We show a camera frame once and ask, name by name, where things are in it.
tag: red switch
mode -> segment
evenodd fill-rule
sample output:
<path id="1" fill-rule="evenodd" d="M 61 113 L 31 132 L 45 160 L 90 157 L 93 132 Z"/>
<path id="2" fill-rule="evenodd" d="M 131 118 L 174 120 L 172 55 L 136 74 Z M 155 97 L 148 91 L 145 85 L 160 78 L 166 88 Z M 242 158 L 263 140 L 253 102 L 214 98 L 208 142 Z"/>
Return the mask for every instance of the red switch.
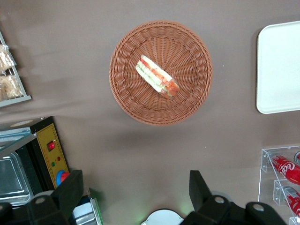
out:
<path id="1" fill-rule="evenodd" d="M 52 151 L 55 148 L 55 143 L 54 141 L 51 141 L 47 144 L 47 148 L 49 151 Z"/>

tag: round wicker basket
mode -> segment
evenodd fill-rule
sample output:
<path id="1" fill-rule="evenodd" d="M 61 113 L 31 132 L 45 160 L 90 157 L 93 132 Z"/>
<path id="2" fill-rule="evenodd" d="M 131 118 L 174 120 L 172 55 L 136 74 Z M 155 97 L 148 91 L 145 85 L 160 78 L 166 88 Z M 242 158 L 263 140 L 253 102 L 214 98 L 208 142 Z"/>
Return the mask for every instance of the round wicker basket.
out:
<path id="1" fill-rule="evenodd" d="M 180 87 L 166 99 L 135 70 L 144 54 Z M 130 31 L 117 45 L 110 64 L 112 93 L 134 119 L 151 125 L 171 125 L 193 115 L 205 101 L 212 79 L 212 63 L 203 41 L 189 28 L 172 21 L 152 21 Z"/>

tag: countertop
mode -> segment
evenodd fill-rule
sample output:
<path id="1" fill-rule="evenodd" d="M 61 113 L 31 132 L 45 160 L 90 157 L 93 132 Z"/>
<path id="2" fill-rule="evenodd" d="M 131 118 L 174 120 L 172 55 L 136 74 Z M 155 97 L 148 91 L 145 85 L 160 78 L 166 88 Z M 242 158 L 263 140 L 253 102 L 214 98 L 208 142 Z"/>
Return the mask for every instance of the countertop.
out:
<path id="1" fill-rule="evenodd" d="M 300 143 L 299 111 L 256 108 L 257 36 L 300 20 L 299 9 L 282 0 L 0 0 L 0 30 L 32 96 L 0 108 L 0 121 L 54 116 L 70 167 L 101 193 L 105 225 L 139 225 L 160 208 L 185 217 L 190 170 L 244 207 L 258 198 L 262 148 Z M 129 117 L 109 85 L 118 42 L 157 19 L 197 33 L 214 69 L 205 103 L 168 127 Z"/>

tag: plastic bag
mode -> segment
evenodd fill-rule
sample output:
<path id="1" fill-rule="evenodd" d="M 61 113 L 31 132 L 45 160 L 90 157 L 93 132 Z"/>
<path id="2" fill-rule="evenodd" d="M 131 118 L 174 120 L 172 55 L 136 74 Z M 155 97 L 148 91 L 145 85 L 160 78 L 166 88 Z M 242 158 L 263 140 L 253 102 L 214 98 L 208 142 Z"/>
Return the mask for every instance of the plastic bag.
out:
<path id="1" fill-rule="evenodd" d="M 16 63 L 12 57 L 7 45 L 0 45 L 0 72 L 6 74 L 5 71 L 15 66 Z"/>
<path id="2" fill-rule="evenodd" d="M 14 75 L 0 76 L 0 101 L 23 96 L 22 90 Z"/>

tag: stainless steel tray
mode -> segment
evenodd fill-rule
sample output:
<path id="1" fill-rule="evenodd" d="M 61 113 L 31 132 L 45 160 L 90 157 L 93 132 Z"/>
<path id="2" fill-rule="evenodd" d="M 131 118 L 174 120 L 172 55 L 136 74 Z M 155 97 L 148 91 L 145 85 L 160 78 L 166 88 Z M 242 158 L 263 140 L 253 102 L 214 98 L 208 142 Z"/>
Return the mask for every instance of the stainless steel tray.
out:
<path id="1" fill-rule="evenodd" d="M 0 159 L 0 202 L 21 206 L 33 198 L 29 181 L 17 153 Z"/>

